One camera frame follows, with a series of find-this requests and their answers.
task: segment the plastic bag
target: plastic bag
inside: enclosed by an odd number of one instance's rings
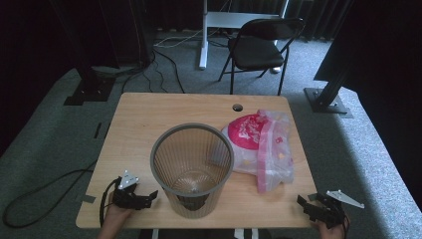
[[[235,119],[222,130],[233,146],[233,170],[256,175],[259,192],[293,182],[289,130],[286,114],[264,110]]]

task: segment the wastebasket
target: wastebasket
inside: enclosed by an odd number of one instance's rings
[[[219,130],[203,123],[186,123],[157,140],[150,164],[173,210],[187,218],[200,218],[217,205],[233,170],[234,154]]]

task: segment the human hand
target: human hand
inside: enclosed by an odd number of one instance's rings
[[[350,225],[350,221],[348,218],[344,218],[344,227],[345,230],[348,230],[348,227]],[[344,239],[345,233],[343,225],[339,224],[334,227],[331,227],[330,229],[326,228],[326,224],[321,221],[317,221],[314,223],[314,226],[319,231],[319,237],[320,239]]]
[[[120,208],[112,204],[113,192],[108,195],[108,207],[105,213],[105,221],[98,239],[115,238],[124,222],[134,209]]]
[[[105,221],[110,220],[115,223],[124,222],[134,209],[121,208],[112,203],[113,192],[108,195],[108,207],[106,208]]]

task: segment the chair leg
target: chair leg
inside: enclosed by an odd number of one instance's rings
[[[224,65],[223,71],[221,71],[220,78],[218,79],[219,82],[221,82],[221,78],[223,77],[224,72],[226,71],[226,68],[227,68],[227,65],[229,64],[229,61],[230,61],[230,55],[227,57],[227,61],[226,61],[226,64]]]
[[[263,73],[261,73],[261,75],[258,78],[262,78],[267,71],[268,71],[268,69],[265,70]]]
[[[285,63],[283,64],[282,76],[280,77],[279,92],[277,93],[277,95],[278,95],[278,96],[279,96],[279,95],[280,95],[280,93],[282,92],[283,81],[285,80],[286,65],[287,65],[287,62],[285,62]]]
[[[230,95],[233,95],[234,83],[235,83],[235,61],[232,59],[232,72],[230,73]]]

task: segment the table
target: table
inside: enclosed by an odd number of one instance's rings
[[[241,104],[243,110],[232,110]],[[218,204],[209,215],[188,219],[170,207],[162,188],[154,179],[149,157],[156,140],[169,128],[186,122],[206,123],[223,128],[230,121],[258,109],[281,111],[291,120],[290,146],[295,164],[295,180],[280,184],[274,191],[259,194],[254,175],[233,172]],[[86,195],[94,203],[83,202],[77,218],[81,228],[99,228],[101,197],[106,187],[128,169],[139,177],[137,195],[158,190],[151,208],[135,211],[127,228],[276,228],[309,227],[309,217],[296,202],[298,194],[316,193],[316,187],[288,101],[283,97],[188,94],[125,93],[121,96],[108,130]]]
[[[240,29],[245,23],[254,19],[277,19],[285,17],[289,0],[283,1],[283,6],[279,15],[256,14],[256,13],[234,13],[234,12],[208,12],[208,0],[204,0],[204,15],[202,20],[202,45],[199,69],[205,70],[208,57],[208,27],[237,28]]]

